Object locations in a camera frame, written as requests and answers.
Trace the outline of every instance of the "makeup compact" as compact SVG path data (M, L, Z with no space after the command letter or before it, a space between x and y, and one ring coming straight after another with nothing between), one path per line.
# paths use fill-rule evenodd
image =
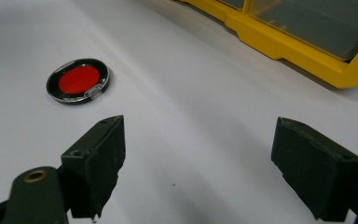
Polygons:
M64 64L48 78L48 94L64 104L83 104L107 88L110 69L96 59L78 59Z

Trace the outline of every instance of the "white table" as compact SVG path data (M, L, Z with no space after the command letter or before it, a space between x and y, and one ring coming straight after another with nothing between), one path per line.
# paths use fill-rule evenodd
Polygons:
M85 105L53 101L48 76L88 57L114 71L106 93ZM127 159L102 224L322 222L270 161L279 116L358 154L358 88L272 61L193 7L0 0L0 202L17 175L60 166L83 133L115 115L125 117Z

